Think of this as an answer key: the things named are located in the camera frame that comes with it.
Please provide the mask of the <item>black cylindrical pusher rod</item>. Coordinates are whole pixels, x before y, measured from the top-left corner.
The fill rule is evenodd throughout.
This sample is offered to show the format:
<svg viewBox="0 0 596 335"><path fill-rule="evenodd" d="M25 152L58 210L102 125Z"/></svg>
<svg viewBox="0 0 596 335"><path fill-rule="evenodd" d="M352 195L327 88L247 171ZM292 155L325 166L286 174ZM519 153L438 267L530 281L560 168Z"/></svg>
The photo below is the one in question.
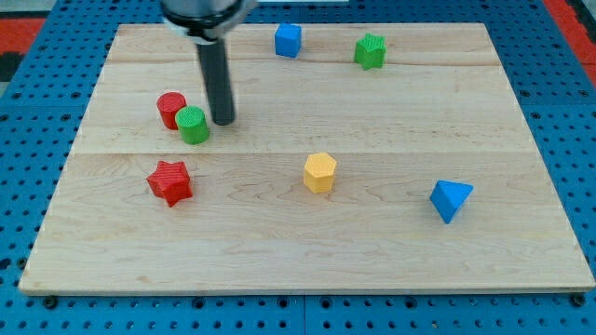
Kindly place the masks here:
<svg viewBox="0 0 596 335"><path fill-rule="evenodd" d="M227 126L236 120L233 90L227 64L227 54L223 39L210 45L197 45L211 120L218 126Z"/></svg>

